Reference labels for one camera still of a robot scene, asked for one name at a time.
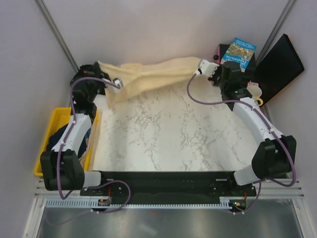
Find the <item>blue book cover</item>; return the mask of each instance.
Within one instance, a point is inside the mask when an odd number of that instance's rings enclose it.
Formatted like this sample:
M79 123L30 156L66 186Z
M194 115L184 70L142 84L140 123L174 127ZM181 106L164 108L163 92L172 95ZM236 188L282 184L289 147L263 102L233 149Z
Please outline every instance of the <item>blue book cover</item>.
M241 71L244 72L256 48L256 45L243 41L239 38L234 38L233 43L229 46L221 59L221 64L226 61L238 62L240 63Z

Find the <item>black monitor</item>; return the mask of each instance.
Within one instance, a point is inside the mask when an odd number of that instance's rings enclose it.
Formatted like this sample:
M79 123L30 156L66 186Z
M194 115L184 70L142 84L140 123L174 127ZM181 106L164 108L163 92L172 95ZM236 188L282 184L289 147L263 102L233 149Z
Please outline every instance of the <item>black monitor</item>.
M262 89L263 105L303 71L303 64L291 41L283 34L256 67L253 81Z

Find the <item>yellow mug handle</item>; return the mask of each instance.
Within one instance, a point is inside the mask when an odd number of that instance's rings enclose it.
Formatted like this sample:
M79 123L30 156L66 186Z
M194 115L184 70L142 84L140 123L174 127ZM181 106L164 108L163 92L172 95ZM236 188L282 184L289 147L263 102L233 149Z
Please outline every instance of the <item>yellow mug handle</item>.
M259 106L262 106L263 105L263 100L260 98L260 97L254 97L254 100L255 101L259 101Z

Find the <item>gray floor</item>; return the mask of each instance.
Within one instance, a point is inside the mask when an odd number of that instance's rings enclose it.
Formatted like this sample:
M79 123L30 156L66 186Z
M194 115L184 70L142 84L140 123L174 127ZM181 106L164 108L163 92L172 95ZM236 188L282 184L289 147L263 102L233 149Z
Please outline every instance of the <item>gray floor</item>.
M52 223L83 209L46 208ZM219 210L124 209L85 214L52 227L44 219L38 238L302 238L291 201L258 201L245 215Z

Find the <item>cup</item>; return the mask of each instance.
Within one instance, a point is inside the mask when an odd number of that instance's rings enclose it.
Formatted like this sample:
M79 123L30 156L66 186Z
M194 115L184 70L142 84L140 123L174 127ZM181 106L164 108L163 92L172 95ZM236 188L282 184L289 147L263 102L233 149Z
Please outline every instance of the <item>cup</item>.
M254 101L258 103L259 106L263 105L263 100L260 98L262 95L262 90L256 85L250 85L247 87L247 90L251 93Z

